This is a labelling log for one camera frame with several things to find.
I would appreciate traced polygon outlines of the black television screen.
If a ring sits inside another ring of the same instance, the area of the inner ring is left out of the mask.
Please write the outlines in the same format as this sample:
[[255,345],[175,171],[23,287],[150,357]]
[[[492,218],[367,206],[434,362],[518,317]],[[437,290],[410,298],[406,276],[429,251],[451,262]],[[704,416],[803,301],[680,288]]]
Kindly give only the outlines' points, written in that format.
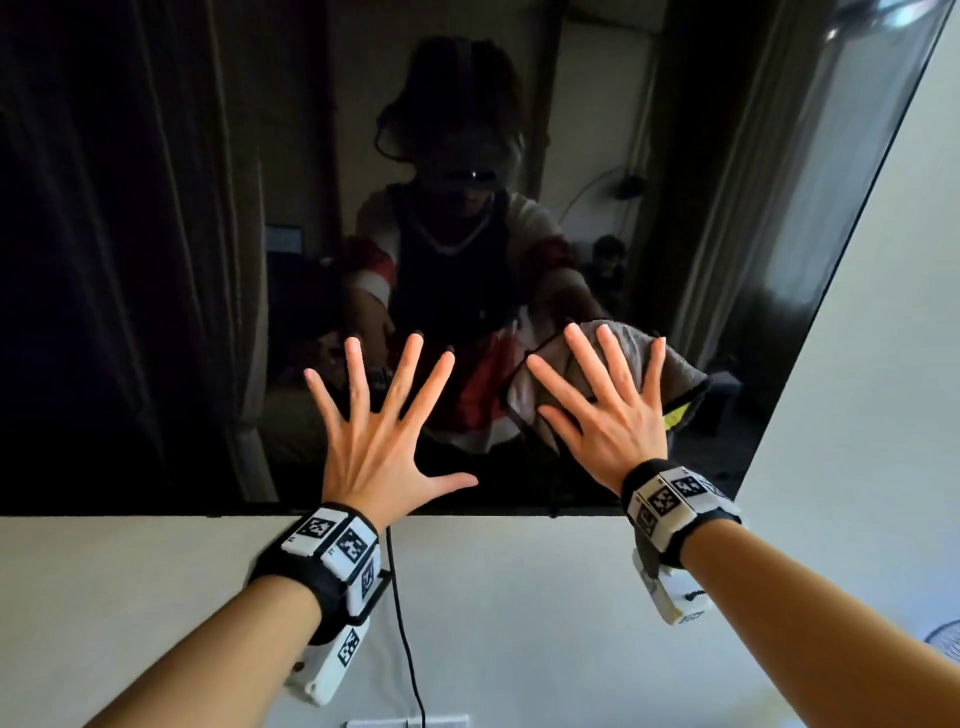
[[499,402],[569,323],[710,377],[735,497],[960,0],[0,0],[0,515],[320,499],[411,334],[437,515],[611,515]]

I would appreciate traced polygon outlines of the person's right hand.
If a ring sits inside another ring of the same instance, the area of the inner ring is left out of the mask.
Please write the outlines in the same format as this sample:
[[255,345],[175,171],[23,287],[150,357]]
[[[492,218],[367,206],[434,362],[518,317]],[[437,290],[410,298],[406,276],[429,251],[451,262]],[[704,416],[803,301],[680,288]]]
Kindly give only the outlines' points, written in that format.
[[597,339],[606,356],[606,370],[620,395],[620,404],[609,408],[597,399],[589,402],[564,380],[545,359],[529,355],[526,364],[532,375],[573,415],[582,429],[582,451],[575,458],[599,484],[615,495],[622,494],[623,482],[636,467],[668,455],[664,413],[651,411],[634,383],[617,337],[603,324]]

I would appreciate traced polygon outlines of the left wrist tracker with markers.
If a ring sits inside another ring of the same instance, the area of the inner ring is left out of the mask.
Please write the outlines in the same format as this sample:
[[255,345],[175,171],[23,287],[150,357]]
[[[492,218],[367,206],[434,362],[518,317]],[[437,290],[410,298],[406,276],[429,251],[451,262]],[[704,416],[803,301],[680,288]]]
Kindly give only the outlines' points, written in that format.
[[315,706],[335,697],[394,582],[378,530],[359,511],[328,504],[282,531],[256,557],[246,581],[285,577],[318,601],[321,621],[294,662],[287,687]]

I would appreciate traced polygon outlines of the person's left hand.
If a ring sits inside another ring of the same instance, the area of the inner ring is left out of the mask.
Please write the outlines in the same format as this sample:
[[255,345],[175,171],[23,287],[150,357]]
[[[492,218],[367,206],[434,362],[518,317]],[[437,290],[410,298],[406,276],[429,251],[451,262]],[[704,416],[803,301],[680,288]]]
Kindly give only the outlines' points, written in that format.
[[321,502],[356,509],[372,523],[378,535],[383,535],[396,521],[421,507],[422,472],[415,462],[416,447],[422,428],[450,379],[455,356],[452,352],[443,353],[415,395],[425,402],[424,423],[414,423],[411,412],[404,412],[397,423],[383,423],[382,408],[374,412],[371,407],[359,339],[349,337],[344,348],[349,413],[347,417],[342,415],[344,442],[327,442]]

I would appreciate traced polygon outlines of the person's right forearm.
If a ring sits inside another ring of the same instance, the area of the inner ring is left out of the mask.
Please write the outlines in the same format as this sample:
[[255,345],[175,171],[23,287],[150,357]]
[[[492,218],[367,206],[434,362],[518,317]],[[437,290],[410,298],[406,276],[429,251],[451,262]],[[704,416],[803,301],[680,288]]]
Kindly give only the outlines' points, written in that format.
[[807,728],[960,728],[960,665],[742,525],[679,557]]

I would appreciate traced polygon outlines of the person's left forearm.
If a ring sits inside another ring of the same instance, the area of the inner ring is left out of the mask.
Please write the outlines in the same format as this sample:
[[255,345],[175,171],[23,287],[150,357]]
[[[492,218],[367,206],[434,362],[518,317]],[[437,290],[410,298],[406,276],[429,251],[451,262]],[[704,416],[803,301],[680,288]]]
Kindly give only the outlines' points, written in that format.
[[305,586],[258,578],[84,728],[260,728],[321,618]]

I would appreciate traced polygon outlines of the grey cleaning cloth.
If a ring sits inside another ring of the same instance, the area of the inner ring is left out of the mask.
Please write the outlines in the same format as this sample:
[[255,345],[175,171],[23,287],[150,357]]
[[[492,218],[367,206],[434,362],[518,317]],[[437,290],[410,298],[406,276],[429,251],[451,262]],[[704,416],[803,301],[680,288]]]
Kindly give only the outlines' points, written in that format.
[[[585,321],[579,328],[593,346],[602,363],[606,355],[600,346],[596,332],[603,325],[610,328],[630,368],[637,387],[642,387],[649,362],[653,337],[639,329],[612,320]],[[558,333],[534,350],[562,378],[577,389],[589,402],[594,403],[594,390],[583,373],[574,353],[570,350],[564,334]],[[711,378],[693,367],[670,347],[665,349],[665,358],[659,380],[659,391],[664,429],[667,432],[683,428],[699,407],[709,391]],[[544,420],[539,408],[560,407],[558,400],[533,376],[522,358],[499,390],[499,403],[510,420],[519,428],[525,440],[539,443],[555,455],[562,455],[566,447]]]

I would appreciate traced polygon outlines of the white wall socket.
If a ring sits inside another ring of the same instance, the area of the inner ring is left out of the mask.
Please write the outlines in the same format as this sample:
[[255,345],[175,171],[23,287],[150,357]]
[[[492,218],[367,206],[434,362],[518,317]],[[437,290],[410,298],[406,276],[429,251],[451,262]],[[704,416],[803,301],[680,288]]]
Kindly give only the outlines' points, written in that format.
[[428,714],[425,720],[420,716],[351,719],[344,722],[342,728],[471,728],[471,720],[466,714]]

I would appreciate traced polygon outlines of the wrist tracker with markers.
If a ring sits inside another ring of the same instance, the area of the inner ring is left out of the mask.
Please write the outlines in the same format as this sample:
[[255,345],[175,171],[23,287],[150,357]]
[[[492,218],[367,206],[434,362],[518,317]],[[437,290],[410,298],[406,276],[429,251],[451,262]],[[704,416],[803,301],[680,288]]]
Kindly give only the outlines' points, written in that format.
[[285,577],[318,601],[321,621],[294,662],[287,687],[315,706],[335,697],[394,582],[378,530],[359,511],[328,504],[282,531],[256,557],[246,581]]
[[683,625],[712,610],[713,601],[680,553],[687,537],[707,523],[742,525],[738,505],[700,473],[663,459],[632,470],[621,501],[633,529],[634,569],[663,621]]

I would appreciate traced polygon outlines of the fan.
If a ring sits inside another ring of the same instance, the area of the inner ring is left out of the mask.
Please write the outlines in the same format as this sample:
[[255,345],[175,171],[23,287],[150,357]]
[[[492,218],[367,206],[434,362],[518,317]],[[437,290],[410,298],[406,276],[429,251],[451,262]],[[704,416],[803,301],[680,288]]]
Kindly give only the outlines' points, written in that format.
[[946,659],[960,666],[960,617],[934,628],[923,641]]

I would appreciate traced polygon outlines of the right wrist tracker with markers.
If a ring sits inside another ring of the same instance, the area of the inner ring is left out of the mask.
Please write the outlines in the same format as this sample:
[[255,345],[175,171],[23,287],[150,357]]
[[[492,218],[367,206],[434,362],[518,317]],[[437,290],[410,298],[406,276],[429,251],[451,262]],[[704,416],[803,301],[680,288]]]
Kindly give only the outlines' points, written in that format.
[[683,625],[712,610],[713,601],[680,553],[687,537],[707,523],[742,525],[738,505],[700,473],[663,459],[632,470],[621,501],[633,529],[634,569],[663,621]]

